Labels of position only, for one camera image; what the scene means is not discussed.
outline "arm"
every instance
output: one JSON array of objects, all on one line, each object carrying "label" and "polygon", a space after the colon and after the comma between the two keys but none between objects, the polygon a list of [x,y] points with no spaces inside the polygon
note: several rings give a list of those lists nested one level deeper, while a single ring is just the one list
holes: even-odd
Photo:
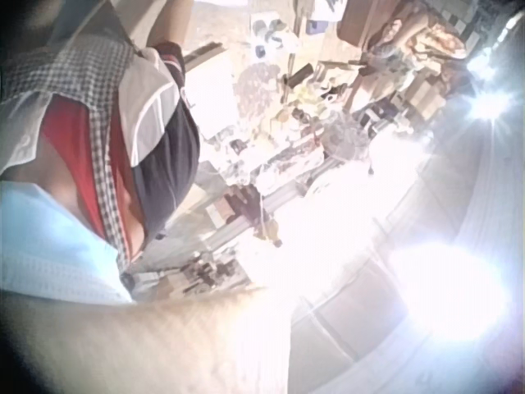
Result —
[{"label": "arm", "polygon": [[193,0],[167,0],[149,33],[148,46],[169,41],[182,46]]}]

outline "light blue fabric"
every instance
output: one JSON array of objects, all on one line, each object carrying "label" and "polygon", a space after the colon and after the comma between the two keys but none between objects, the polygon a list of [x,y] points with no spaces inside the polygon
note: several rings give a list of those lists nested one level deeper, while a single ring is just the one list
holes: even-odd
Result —
[{"label": "light blue fabric", "polygon": [[87,304],[132,302],[116,249],[37,185],[0,182],[0,287]]}]

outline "bright light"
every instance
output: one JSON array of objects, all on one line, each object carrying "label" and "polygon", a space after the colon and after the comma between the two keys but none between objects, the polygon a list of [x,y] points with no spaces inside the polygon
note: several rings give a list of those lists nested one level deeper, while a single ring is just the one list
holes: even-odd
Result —
[{"label": "bright light", "polygon": [[498,37],[498,43],[503,43],[503,40],[505,39],[505,37],[507,37],[508,33],[509,31],[506,28],[503,29],[503,31],[500,34],[500,37]]},{"label": "bright light", "polygon": [[523,15],[523,11],[518,12],[516,15],[509,19],[505,27],[509,30],[512,30],[516,26],[518,21],[523,18]]},{"label": "bright light", "polygon": [[509,106],[509,96],[502,93],[484,93],[472,102],[471,116],[476,119],[496,119]]},{"label": "bright light", "polygon": [[489,62],[490,51],[484,50],[483,54],[468,62],[467,68],[477,77],[483,80],[490,80],[494,76],[495,70],[489,66]]},{"label": "bright light", "polygon": [[497,272],[462,250],[428,244],[390,260],[414,321],[436,337],[480,337],[505,310],[507,295]]},{"label": "bright light", "polygon": [[471,72],[476,72],[478,70],[488,67],[489,61],[489,57],[485,53],[483,53],[482,55],[479,55],[470,62],[468,62],[467,68]]}]

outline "wooden furniture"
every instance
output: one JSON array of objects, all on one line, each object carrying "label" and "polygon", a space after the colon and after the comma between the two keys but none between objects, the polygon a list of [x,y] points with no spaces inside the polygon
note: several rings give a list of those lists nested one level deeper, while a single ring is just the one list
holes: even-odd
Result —
[{"label": "wooden furniture", "polygon": [[368,48],[385,23],[397,13],[402,0],[349,0],[337,35],[357,48]]}]

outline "red garment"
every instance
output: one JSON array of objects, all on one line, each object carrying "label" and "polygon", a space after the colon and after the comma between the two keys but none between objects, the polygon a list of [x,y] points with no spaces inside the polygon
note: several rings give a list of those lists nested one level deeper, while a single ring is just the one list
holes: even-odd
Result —
[{"label": "red garment", "polygon": [[[94,232],[106,239],[94,184],[88,108],[82,103],[55,95],[48,106],[40,131],[64,160],[73,176],[85,211],[88,214],[87,219]],[[123,166],[129,166],[130,162],[124,146],[118,110],[114,110],[112,114],[110,157],[115,179],[116,199],[121,211],[125,188],[122,176],[116,174],[121,172]]]}]

